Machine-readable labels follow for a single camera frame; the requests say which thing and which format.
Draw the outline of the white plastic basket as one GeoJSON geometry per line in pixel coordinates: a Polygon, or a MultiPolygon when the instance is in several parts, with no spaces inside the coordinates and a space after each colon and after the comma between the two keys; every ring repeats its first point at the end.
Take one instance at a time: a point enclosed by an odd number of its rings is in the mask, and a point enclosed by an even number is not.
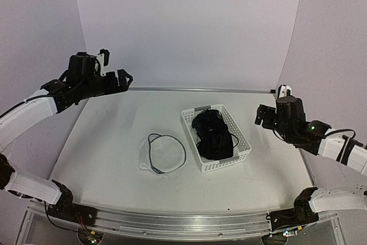
{"type": "Polygon", "coordinates": [[[183,110],[180,120],[202,173],[243,162],[252,151],[241,128],[223,104],[183,110]]]}

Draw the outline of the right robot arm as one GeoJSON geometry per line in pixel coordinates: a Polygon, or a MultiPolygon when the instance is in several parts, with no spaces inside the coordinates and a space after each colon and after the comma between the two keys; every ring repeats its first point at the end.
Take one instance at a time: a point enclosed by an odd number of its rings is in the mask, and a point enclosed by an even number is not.
{"type": "MultiPolygon", "coordinates": [[[[349,129],[335,130],[319,120],[307,121],[300,98],[278,98],[275,107],[261,104],[255,124],[271,130],[287,144],[312,155],[328,158],[366,175],[366,144],[348,136],[349,129]]],[[[267,219],[271,231],[293,230],[319,220],[319,213],[348,209],[366,210],[366,185],[352,188],[306,188],[294,200],[293,207],[272,211],[267,219]]]]}

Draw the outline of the black bra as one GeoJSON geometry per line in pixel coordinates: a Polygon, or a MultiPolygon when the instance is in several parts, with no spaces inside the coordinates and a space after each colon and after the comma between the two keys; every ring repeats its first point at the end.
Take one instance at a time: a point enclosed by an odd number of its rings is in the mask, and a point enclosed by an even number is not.
{"type": "Polygon", "coordinates": [[[229,131],[218,110],[200,112],[192,121],[192,129],[200,139],[196,148],[201,157],[219,161],[234,156],[234,148],[239,144],[239,139],[229,131]]]}

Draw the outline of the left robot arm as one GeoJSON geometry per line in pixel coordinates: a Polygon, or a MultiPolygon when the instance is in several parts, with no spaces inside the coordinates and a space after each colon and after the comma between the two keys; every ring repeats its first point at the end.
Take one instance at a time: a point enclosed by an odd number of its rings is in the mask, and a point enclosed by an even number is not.
{"type": "MultiPolygon", "coordinates": [[[[128,91],[133,77],[123,69],[106,71],[110,53],[79,52],[69,59],[68,69],[42,85],[32,96],[1,114],[1,150],[36,124],[60,114],[82,100],[128,91]]],[[[73,202],[72,192],[56,180],[47,180],[13,166],[1,155],[1,190],[22,199],[42,201],[46,214],[74,223],[93,225],[96,209],[73,202]]]]}

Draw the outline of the white mesh laundry bag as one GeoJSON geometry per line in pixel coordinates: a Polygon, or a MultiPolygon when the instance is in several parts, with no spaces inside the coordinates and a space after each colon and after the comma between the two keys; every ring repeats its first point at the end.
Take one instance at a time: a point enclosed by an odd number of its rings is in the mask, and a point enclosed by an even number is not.
{"type": "Polygon", "coordinates": [[[187,160],[184,145],[176,137],[151,133],[138,148],[139,169],[167,175],[181,168],[187,160]]]}

